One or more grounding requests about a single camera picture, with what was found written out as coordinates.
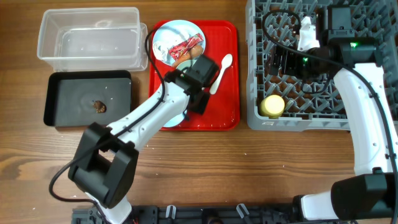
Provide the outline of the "white plastic spoon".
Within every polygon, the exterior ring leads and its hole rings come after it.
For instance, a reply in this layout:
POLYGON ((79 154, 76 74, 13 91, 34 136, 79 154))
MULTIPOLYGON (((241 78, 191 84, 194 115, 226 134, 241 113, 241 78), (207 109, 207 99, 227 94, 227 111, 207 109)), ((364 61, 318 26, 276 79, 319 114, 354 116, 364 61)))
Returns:
POLYGON ((214 83, 212 84, 212 86, 210 88, 210 94, 211 95, 215 95, 216 94, 216 92, 217 92, 217 90, 218 90, 218 88, 220 86, 222 77, 223 77, 223 75, 225 73, 225 70, 232 65, 232 62, 233 62, 233 56, 231 54, 225 55, 224 58, 222 59, 220 73, 219 73, 217 79, 214 81, 214 83))

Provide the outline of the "brown food scrap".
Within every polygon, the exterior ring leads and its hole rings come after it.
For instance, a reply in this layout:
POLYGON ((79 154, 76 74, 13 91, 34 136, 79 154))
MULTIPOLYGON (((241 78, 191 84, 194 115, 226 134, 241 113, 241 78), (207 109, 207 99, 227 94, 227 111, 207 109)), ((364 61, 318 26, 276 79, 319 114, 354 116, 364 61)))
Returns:
POLYGON ((97 113, 105 113, 106 112, 106 105, 102 101, 94 101, 93 108, 97 113))

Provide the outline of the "light blue bowl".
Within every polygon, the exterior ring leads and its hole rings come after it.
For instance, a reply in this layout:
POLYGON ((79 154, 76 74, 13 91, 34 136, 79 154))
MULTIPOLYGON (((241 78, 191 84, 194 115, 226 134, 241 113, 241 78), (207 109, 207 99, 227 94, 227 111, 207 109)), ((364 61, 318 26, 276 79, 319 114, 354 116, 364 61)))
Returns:
POLYGON ((173 117, 171 120, 169 120, 167 123, 164 124, 164 128, 172 128, 174 126, 177 126, 180 124, 186 117, 187 112, 184 111, 182 114, 176 115, 173 117))

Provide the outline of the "light blue plate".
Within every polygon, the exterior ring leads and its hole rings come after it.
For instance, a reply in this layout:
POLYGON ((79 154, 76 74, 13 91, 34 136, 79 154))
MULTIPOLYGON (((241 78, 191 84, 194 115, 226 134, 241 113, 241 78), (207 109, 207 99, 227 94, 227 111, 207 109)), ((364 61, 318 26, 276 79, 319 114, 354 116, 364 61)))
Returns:
MULTIPOLYGON (((174 47, 197 33, 200 33, 204 37, 204 41, 197 44, 203 47, 204 52, 206 49, 206 38, 204 32, 196 24, 185 20, 169 21, 161 25, 155 32, 152 43, 158 40, 170 39, 172 42, 172 47, 174 47)), ((166 65, 172 66, 174 61, 175 60, 170 55, 168 55, 167 61, 161 62, 165 63, 166 65)))

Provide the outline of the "mint green bowl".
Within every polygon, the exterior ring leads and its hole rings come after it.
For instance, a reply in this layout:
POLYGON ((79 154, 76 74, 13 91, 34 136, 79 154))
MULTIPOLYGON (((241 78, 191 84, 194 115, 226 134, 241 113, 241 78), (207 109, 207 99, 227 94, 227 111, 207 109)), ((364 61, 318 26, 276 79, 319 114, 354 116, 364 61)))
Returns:
POLYGON ((196 59, 186 60, 177 66, 177 70, 186 72, 190 67, 192 67, 195 64, 196 61, 197 61, 196 59))

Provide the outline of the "red snack wrapper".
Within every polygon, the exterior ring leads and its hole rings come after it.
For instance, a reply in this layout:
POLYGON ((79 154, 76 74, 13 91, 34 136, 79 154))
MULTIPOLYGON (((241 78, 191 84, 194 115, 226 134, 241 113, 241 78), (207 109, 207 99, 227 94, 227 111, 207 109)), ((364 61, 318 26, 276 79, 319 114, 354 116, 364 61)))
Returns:
POLYGON ((182 55, 184 55, 187 51, 189 51, 191 48, 196 46, 197 44, 201 43, 204 41, 204 37, 200 34, 197 33, 194 36, 188 38, 187 40, 179 43, 178 45, 172 47, 169 50, 169 55, 174 59, 178 60, 182 55))

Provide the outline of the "white napkin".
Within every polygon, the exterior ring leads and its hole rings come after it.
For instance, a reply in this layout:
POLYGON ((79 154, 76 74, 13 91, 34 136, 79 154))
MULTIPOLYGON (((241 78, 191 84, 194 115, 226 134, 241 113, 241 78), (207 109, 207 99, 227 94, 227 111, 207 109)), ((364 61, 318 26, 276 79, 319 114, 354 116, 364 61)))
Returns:
POLYGON ((152 44, 152 51, 157 60, 163 62, 167 61, 169 55, 169 49, 172 47, 172 42, 170 39, 158 40, 152 44))

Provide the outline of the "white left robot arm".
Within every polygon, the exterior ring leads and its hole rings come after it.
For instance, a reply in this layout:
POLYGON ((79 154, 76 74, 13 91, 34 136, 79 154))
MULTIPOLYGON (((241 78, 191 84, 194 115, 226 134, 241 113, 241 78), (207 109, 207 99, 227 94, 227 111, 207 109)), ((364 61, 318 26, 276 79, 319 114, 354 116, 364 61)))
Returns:
POLYGON ((123 223, 132 207, 126 194, 139 151, 172 118, 186 110, 202 114, 219 67, 201 55, 185 70, 160 78, 158 90, 134 111, 106 127, 93 123, 82 135, 68 178, 89 196, 102 223, 123 223))

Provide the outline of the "yellow cup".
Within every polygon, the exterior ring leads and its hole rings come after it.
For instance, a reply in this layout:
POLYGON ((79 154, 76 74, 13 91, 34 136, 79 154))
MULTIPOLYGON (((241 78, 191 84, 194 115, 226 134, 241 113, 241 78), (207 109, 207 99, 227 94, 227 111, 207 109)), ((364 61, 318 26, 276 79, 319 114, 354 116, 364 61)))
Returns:
POLYGON ((285 110, 285 101, 279 95, 270 95, 261 101, 259 114, 267 116, 270 119, 276 119, 282 115, 285 110))

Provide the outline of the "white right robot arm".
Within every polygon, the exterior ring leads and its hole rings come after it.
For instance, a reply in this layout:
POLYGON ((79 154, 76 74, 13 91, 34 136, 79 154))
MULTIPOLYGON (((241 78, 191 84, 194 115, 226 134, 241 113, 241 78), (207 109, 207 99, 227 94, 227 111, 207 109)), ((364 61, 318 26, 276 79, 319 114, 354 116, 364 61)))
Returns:
POLYGON ((327 74, 338 90, 354 145, 354 177, 327 192, 297 197, 303 220, 397 221, 397 133, 384 91, 382 55, 372 37, 356 37, 348 6, 317 13, 315 31, 298 21, 297 48, 275 42, 270 73, 301 80, 327 74))

